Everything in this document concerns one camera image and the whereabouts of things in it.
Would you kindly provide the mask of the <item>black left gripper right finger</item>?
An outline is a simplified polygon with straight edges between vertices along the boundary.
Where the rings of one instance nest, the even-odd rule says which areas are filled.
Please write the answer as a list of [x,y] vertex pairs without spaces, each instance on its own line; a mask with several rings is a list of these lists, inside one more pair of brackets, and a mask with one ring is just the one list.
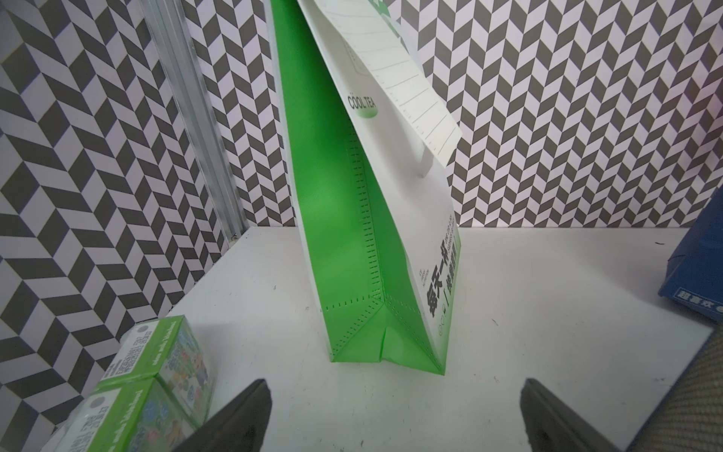
[[520,408],[533,451],[619,451],[538,380],[525,381]]

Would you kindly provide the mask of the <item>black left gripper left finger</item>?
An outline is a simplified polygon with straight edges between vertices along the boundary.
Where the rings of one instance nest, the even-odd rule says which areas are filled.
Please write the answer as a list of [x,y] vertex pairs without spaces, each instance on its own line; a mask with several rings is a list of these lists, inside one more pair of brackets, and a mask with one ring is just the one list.
[[255,380],[173,451],[258,452],[263,446],[271,410],[267,381]]

